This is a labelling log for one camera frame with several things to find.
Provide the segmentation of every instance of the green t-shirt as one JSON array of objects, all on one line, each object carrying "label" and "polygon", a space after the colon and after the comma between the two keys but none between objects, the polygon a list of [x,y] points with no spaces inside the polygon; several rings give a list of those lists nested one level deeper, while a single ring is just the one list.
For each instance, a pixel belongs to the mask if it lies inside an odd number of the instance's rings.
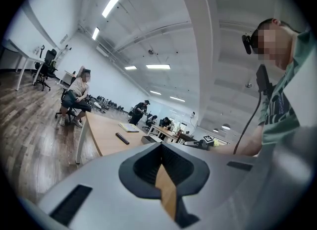
[{"label": "green t-shirt", "polygon": [[259,118],[259,125],[264,123],[262,145],[274,145],[283,136],[299,127],[295,112],[285,97],[283,90],[303,65],[316,43],[312,32],[298,35],[293,62],[287,66],[285,74],[275,86],[271,98],[268,96],[264,97]]}]

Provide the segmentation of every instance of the remote control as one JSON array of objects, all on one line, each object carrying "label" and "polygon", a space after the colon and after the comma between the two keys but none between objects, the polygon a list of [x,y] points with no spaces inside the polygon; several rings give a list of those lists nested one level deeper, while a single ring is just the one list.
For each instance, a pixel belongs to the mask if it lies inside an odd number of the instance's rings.
[{"label": "remote control", "polygon": [[126,145],[130,144],[130,142],[128,140],[126,140],[120,133],[116,133],[115,135],[118,138],[120,138],[120,140],[123,141],[123,143],[125,143]]}]

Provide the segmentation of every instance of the ceiling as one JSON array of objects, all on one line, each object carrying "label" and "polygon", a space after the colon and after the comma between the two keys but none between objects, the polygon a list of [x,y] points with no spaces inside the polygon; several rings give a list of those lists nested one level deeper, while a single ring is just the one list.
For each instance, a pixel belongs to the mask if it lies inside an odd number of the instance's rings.
[{"label": "ceiling", "polygon": [[[101,13],[108,1],[83,0],[82,30],[92,35],[98,26],[97,40],[111,60],[148,93],[182,98],[199,113],[200,127],[212,130],[228,123],[237,135],[256,107],[255,72],[261,63],[245,53],[241,36],[269,17],[305,29],[290,0],[121,0],[105,19]],[[171,70],[145,66],[158,63],[170,64]],[[131,65],[138,69],[124,69]],[[276,83],[282,72],[267,69]],[[256,125],[257,117],[246,134]]]}]

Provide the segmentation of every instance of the ceiling light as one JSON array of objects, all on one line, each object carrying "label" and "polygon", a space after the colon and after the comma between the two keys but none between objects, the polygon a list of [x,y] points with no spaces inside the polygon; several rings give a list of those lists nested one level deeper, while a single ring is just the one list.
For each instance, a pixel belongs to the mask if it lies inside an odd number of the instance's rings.
[{"label": "ceiling light", "polygon": [[223,126],[221,126],[223,129],[231,129],[230,125],[228,125],[227,123],[225,123]]},{"label": "ceiling light", "polygon": [[137,69],[136,66],[129,66],[129,67],[125,67],[125,69]]},{"label": "ceiling light", "polygon": [[95,31],[94,31],[94,34],[93,34],[93,40],[95,40],[96,39],[96,37],[97,37],[97,35],[98,35],[98,33],[99,33],[99,28],[98,27],[96,27],[95,28]]},{"label": "ceiling light", "polygon": [[179,99],[179,98],[175,98],[175,97],[172,97],[172,96],[169,96],[171,99],[174,99],[174,100],[178,100],[178,101],[182,101],[182,102],[185,102],[184,100],[182,99]]},{"label": "ceiling light", "polygon": [[147,64],[148,69],[170,69],[169,64]]},{"label": "ceiling light", "polygon": [[109,3],[107,4],[107,6],[105,7],[102,15],[106,18],[109,14],[109,12],[112,10],[112,8],[115,6],[115,4],[118,2],[119,0],[110,0]]},{"label": "ceiling light", "polygon": [[150,91],[151,93],[154,93],[154,94],[158,94],[158,95],[161,95],[160,93],[158,92],[154,92],[154,91]]}]

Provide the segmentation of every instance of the wooden floor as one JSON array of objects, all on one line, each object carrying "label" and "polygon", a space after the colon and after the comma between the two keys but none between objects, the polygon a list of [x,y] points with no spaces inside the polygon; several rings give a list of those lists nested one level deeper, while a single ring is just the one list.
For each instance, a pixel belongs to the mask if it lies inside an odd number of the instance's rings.
[{"label": "wooden floor", "polygon": [[[43,92],[41,85],[32,85],[29,71],[24,72],[18,92],[17,79],[15,72],[0,74],[0,160],[17,195],[36,203],[54,184],[80,167],[75,164],[75,154],[81,129],[74,124],[62,127],[59,117],[55,119],[62,95],[55,79],[47,80],[52,89]],[[127,121],[127,114],[117,110],[92,112]],[[82,162],[98,156],[87,134]]]}]

